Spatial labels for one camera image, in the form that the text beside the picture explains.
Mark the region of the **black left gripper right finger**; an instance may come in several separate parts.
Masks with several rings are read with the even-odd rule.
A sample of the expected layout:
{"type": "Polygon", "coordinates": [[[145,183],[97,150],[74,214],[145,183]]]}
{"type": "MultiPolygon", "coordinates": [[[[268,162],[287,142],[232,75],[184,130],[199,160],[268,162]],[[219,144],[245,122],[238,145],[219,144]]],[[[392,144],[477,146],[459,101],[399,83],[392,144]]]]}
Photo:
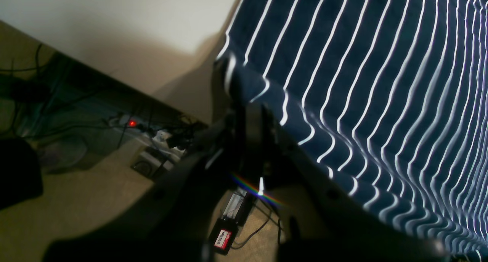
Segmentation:
{"type": "Polygon", "coordinates": [[[449,262],[436,239],[380,222],[325,175],[264,106],[246,107],[246,177],[276,207],[278,262],[449,262]]]}

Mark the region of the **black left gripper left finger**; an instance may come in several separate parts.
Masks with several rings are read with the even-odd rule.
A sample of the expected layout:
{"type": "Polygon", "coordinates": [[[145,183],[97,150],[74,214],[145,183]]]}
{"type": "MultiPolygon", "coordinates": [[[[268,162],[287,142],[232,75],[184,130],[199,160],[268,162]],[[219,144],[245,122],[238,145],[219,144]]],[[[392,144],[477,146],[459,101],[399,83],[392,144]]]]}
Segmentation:
{"type": "Polygon", "coordinates": [[[245,121],[246,108],[233,106],[132,206],[92,232],[55,241],[42,260],[212,261],[209,226],[223,195],[237,188],[245,121]]]}

